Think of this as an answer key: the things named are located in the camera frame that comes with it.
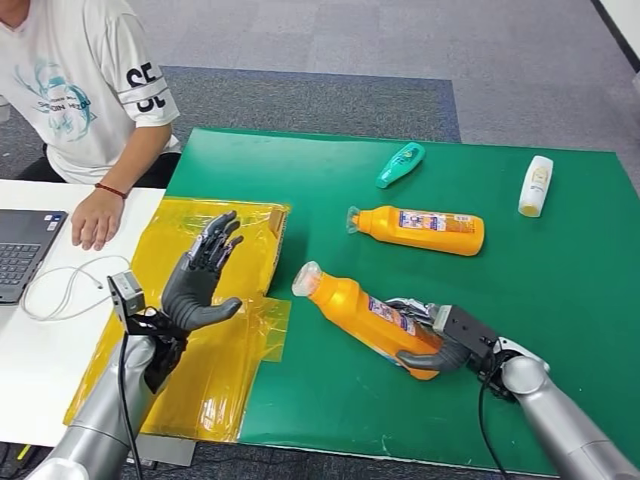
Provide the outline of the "person's left hand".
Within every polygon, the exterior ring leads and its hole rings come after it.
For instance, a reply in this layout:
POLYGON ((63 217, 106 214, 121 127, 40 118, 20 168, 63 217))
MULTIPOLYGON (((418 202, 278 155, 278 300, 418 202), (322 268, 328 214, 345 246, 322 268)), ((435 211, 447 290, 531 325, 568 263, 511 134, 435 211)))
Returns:
POLYGON ((72 244, 83 250, 102 250, 118 231, 124 206, 121 196, 94 189, 72 215, 72 244))

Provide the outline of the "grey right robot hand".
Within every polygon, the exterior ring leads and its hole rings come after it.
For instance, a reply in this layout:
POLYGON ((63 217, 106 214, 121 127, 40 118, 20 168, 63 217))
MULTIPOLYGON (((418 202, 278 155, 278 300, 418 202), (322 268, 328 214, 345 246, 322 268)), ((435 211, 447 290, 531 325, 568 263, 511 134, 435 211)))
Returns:
POLYGON ((420 371, 451 372, 465 366, 471 357, 471 351, 464 345, 447 336, 442 336, 433 329, 441 306, 435 303, 396 297, 386 301, 389 307, 399 311, 404 317, 417 321, 426 332, 440 338, 442 343, 435 354, 414 354, 401 350, 396 358, 403 366, 420 371))

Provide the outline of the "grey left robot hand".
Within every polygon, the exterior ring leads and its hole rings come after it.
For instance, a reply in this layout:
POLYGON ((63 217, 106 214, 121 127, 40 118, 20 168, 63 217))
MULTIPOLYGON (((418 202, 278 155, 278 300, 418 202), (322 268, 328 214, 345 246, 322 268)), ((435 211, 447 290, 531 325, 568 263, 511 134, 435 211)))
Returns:
POLYGON ((213 303, 223 269, 232 251, 243 241, 235 235, 240 221, 235 210, 211 220, 183 253, 164 288, 162 310, 181 330, 193 332, 229 320, 242 301, 230 297, 219 305, 213 303))

